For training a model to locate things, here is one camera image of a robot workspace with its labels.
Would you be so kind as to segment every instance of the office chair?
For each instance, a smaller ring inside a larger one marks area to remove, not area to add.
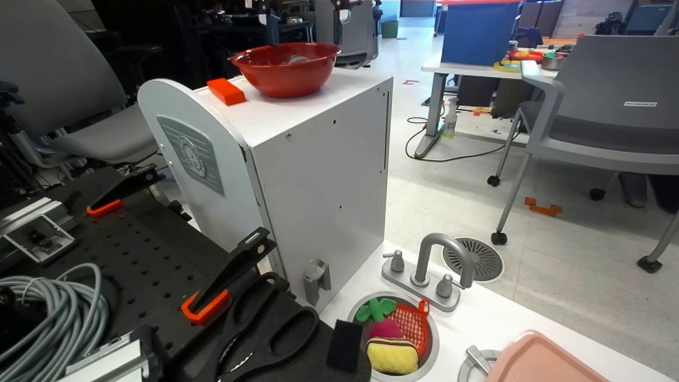
[[[108,62],[55,0],[0,2],[0,58],[0,79],[23,97],[8,115],[31,163],[87,158],[117,165],[157,151]]]
[[[518,126],[530,141],[492,244],[508,244],[503,234],[514,199],[534,160],[552,160],[613,171],[679,175],[679,38],[588,37],[581,38],[560,71],[559,81],[524,64],[524,81],[546,93],[517,115],[499,169],[488,178],[499,185]],[[658,272],[658,256],[679,229],[679,215],[658,247],[639,266]]]

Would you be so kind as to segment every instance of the floor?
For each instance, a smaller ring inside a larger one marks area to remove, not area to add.
[[[396,77],[387,239],[410,251],[432,232],[488,242],[522,158],[522,149],[514,149],[503,185],[492,189],[487,178],[499,155],[454,163],[404,155],[406,141],[421,129],[406,119],[426,115],[421,105],[429,97],[432,75],[421,72],[421,64],[440,48],[432,23],[410,21],[399,40],[380,40],[380,58],[368,67]],[[446,135],[432,158],[497,145]],[[604,169],[536,163],[508,225],[510,244],[499,249],[505,274],[487,286],[679,380],[679,247],[666,251],[656,276],[634,266],[653,249],[671,215],[653,199],[642,211],[627,205],[617,182],[605,201],[591,201],[586,190],[609,178]],[[565,215],[529,213],[522,205],[529,195],[560,204]]]

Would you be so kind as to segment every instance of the wall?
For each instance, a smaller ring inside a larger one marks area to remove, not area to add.
[[[574,38],[579,33],[594,33],[596,23],[605,21],[609,12],[627,15],[632,0],[568,0],[560,10],[555,37]]]

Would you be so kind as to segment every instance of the cable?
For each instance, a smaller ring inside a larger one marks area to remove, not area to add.
[[[94,286],[71,282],[69,276],[82,269],[94,274]],[[108,303],[102,297],[102,272],[94,263],[82,263],[55,281],[8,276],[8,286],[20,299],[46,301],[46,320],[0,355],[11,366],[0,380],[52,382],[65,376],[67,367],[95,351],[108,325]]]
[[[426,119],[425,119],[425,117],[408,117],[408,124],[423,124],[423,120],[426,120]],[[451,163],[451,161],[462,161],[462,160],[495,155],[495,152],[503,151],[503,149],[510,145],[510,143],[503,143],[503,145],[497,147],[497,149],[482,151],[482,152],[471,152],[471,155],[458,155],[458,158],[418,160],[418,158],[414,158],[408,149],[410,149],[410,143],[412,143],[414,137],[418,137],[421,133],[425,133],[425,131],[426,131],[426,127],[418,129],[416,133],[412,133],[412,135],[406,141],[406,147],[404,147],[406,158],[410,158],[410,160],[414,160],[414,161],[425,161],[425,163]]]

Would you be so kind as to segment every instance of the orange bowl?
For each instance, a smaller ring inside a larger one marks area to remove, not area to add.
[[[319,42],[256,47],[232,58],[234,66],[267,97],[317,93],[336,67],[339,48]]]

